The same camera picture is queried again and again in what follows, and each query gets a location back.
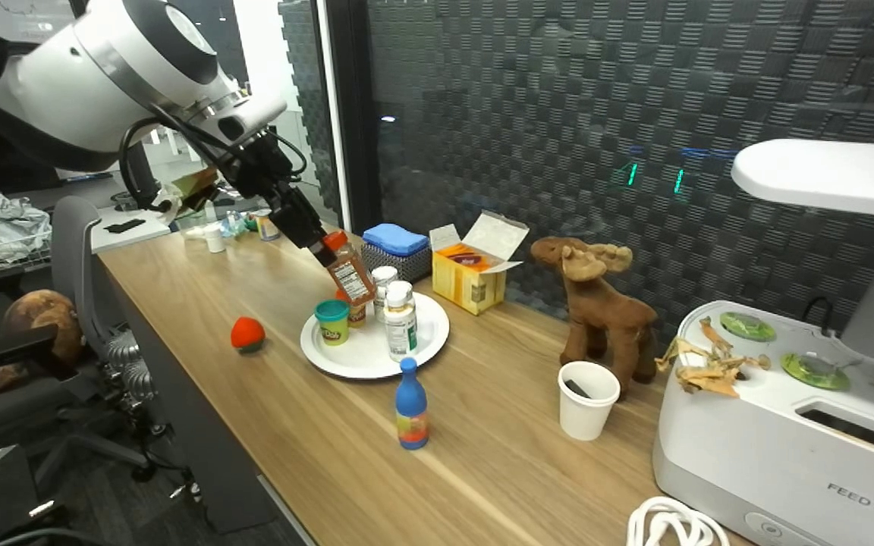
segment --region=yellow box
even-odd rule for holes
[[[528,227],[484,211],[464,241],[453,224],[430,231],[433,289],[474,315],[504,301],[506,271],[521,262],[508,259]]]

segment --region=blue toy bottle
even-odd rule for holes
[[[396,387],[396,436],[406,449],[420,449],[430,438],[427,428],[427,393],[417,381],[417,361],[400,360],[403,379]]]

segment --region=small white cup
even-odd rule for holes
[[[565,384],[568,380],[575,381],[589,397],[573,393]],[[613,372],[594,362],[569,362],[558,370],[558,391],[558,421],[562,431],[576,440],[599,438],[620,394]]]
[[[222,227],[211,224],[204,228],[204,240],[208,242],[208,252],[223,253],[225,251],[225,239],[222,239]]]

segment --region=white plate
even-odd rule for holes
[[[412,355],[422,366],[447,342],[451,323],[447,312],[432,297],[415,293],[417,302],[417,351]],[[330,347],[322,341],[319,321],[312,315],[302,326],[299,339],[302,352],[318,369],[350,379],[379,379],[400,374],[400,363],[393,362],[386,349],[386,331],[373,315],[373,303],[366,305],[366,325],[350,328],[346,343]]]

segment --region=blue sponge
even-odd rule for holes
[[[363,239],[393,256],[409,256],[427,246],[426,237],[406,231],[396,224],[371,227],[363,232]]]

